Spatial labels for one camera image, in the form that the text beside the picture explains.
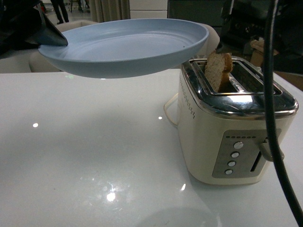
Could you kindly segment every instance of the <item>glossy table surface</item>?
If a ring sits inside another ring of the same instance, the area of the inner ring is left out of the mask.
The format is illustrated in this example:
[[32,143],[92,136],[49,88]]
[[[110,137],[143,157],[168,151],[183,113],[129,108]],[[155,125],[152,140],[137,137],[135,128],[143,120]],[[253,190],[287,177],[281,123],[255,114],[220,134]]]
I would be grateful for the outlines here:
[[[296,226],[273,165],[254,185],[206,185],[188,173],[163,112],[178,77],[0,74],[0,226]],[[299,108],[281,148],[301,204],[302,134]]]

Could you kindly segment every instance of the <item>plate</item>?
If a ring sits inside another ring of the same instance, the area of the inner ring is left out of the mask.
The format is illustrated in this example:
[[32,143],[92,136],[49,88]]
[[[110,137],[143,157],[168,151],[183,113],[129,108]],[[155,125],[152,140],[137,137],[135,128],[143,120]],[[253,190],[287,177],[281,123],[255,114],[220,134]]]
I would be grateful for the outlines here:
[[83,26],[62,33],[67,46],[41,45],[58,69],[84,77],[126,78],[177,66],[204,45],[203,25],[177,19],[128,19]]

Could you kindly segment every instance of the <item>toaster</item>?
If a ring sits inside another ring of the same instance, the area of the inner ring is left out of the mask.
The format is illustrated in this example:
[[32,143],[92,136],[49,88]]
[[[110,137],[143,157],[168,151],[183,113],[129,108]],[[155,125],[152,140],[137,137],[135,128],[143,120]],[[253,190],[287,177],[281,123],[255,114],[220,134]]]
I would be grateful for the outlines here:
[[[253,184],[270,163],[263,75],[248,61],[232,57],[224,93],[204,75],[207,59],[181,65],[177,125],[188,171],[207,184]],[[276,132],[280,143],[297,110],[296,99],[274,83]]]

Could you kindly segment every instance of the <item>bread slice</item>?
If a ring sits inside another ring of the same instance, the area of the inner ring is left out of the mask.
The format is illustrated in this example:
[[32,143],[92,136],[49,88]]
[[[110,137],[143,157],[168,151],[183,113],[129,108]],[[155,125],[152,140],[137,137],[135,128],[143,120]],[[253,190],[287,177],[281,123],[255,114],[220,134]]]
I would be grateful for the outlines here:
[[228,74],[232,71],[232,56],[213,51],[207,58],[205,76],[215,92],[223,92],[229,84]]

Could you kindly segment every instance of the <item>black cable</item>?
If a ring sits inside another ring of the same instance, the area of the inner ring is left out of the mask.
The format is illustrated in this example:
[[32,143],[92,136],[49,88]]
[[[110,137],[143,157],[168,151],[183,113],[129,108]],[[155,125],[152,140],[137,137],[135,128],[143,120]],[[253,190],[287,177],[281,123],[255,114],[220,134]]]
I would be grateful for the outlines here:
[[274,26],[277,11],[279,7],[279,0],[271,0],[268,10],[267,24],[265,27],[264,36],[264,96],[265,96],[265,117],[267,136],[270,150],[273,156],[274,165],[281,187],[290,206],[290,209],[297,221],[298,226],[303,227],[303,212],[296,195],[289,182],[283,159],[280,155],[280,147],[276,135],[276,121],[275,121],[275,107],[274,107],[274,90],[273,90],[273,40],[274,40]]

